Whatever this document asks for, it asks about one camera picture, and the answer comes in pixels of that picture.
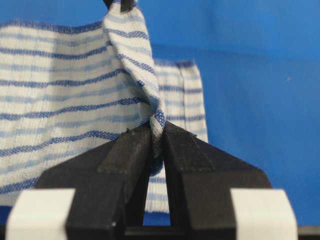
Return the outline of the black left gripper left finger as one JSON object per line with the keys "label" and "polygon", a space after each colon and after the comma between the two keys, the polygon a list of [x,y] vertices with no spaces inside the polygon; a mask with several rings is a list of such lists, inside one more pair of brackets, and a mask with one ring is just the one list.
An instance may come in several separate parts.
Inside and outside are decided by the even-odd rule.
{"label": "black left gripper left finger", "polygon": [[8,240],[114,240],[126,205],[146,190],[151,130],[143,124],[45,170],[20,193],[6,223]]}

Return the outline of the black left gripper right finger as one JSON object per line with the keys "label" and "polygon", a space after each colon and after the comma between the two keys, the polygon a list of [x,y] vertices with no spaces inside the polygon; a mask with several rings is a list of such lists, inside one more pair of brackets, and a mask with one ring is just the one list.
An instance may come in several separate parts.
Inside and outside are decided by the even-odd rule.
{"label": "black left gripper right finger", "polygon": [[166,122],[164,166],[171,224],[185,240],[295,240],[284,190],[263,170]]}

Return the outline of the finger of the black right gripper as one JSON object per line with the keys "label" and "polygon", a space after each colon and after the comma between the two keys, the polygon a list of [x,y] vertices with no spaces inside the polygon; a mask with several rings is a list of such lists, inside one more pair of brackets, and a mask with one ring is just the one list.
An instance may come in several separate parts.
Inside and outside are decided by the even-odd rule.
{"label": "finger of the black right gripper", "polygon": [[120,4],[120,12],[129,12],[134,6],[137,5],[136,0],[103,0],[105,6],[108,10],[111,9],[112,4],[118,3]]}

